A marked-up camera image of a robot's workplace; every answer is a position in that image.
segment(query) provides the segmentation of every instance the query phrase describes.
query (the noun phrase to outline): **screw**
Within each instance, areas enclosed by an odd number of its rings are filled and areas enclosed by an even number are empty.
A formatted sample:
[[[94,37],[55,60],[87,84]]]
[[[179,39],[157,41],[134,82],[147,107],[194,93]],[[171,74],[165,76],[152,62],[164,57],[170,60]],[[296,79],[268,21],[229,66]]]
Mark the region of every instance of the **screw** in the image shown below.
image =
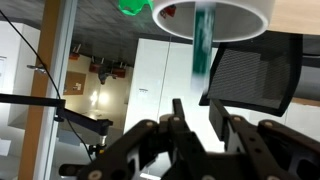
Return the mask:
[[[210,175],[204,175],[201,180],[215,180],[215,179]]]
[[[153,123],[152,122],[147,122],[147,126],[151,127],[151,126],[153,126]]]
[[[264,125],[269,126],[269,127],[273,126],[272,122],[269,122],[269,121],[265,122]]]
[[[91,173],[88,176],[89,180],[100,180],[100,178],[102,177],[102,172],[99,170],[94,170],[91,171]]]
[[[235,116],[235,117],[233,118],[233,120],[235,120],[235,121],[241,121],[241,118],[238,117],[238,116]]]
[[[278,177],[276,176],[268,176],[267,180],[280,180]]]

